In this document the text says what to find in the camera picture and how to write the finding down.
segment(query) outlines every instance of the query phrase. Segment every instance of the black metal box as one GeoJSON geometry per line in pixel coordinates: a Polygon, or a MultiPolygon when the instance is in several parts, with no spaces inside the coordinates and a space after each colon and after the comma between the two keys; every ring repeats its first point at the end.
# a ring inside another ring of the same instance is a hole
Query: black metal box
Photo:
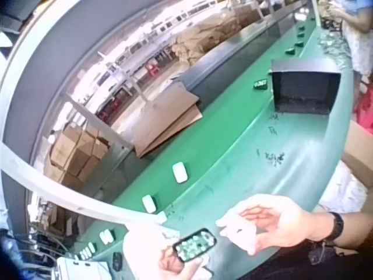
{"type": "Polygon", "coordinates": [[[339,82],[340,71],[328,58],[272,61],[273,97],[278,112],[329,114],[339,82]]]}

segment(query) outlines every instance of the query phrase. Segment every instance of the red cloth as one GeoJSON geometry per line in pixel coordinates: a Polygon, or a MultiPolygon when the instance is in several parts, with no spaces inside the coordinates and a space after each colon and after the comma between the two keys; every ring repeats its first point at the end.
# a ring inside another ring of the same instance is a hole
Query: red cloth
{"type": "Polygon", "coordinates": [[[367,93],[356,109],[357,123],[373,134],[373,83],[368,86],[367,93]]]}

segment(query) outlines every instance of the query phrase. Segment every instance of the white metal frame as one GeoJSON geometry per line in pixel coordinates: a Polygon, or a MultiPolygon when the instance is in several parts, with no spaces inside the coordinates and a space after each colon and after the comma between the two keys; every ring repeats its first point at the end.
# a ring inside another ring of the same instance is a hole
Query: white metal frame
{"type": "MultiPolygon", "coordinates": [[[[9,65],[0,83],[0,139],[3,139],[6,117],[17,82],[24,68],[36,50],[39,43],[49,30],[63,17],[79,0],[54,1],[23,32],[9,58],[9,65]]],[[[162,212],[151,215],[130,211],[97,201],[93,198],[70,190],[47,178],[35,168],[21,160],[2,141],[0,142],[0,168],[11,178],[30,191],[35,191],[44,199],[68,210],[107,222],[125,223],[164,223],[167,218],[162,212]]],[[[5,205],[2,193],[0,173],[0,205],[5,205]]]]}

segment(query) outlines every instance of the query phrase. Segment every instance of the stack of cardboard boxes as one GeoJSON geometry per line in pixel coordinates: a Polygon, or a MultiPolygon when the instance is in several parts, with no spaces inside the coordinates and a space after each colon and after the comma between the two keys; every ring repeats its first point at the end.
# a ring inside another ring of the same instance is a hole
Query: stack of cardboard boxes
{"type": "Polygon", "coordinates": [[[108,151],[107,141],[97,129],[69,124],[45,160],[44,174],[65,187],[80,191],[108,151]]]}

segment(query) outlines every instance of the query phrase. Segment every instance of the wrist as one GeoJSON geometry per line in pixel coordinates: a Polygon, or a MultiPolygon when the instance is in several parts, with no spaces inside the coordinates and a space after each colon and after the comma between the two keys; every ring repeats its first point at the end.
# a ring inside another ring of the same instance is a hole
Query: wrist
{"type": "Polygon", "coordinates": [[[321,241],[333,232],[334,216],[330,213],[313,213],[311,215],[311,230],[307,239],[321,241]]]}

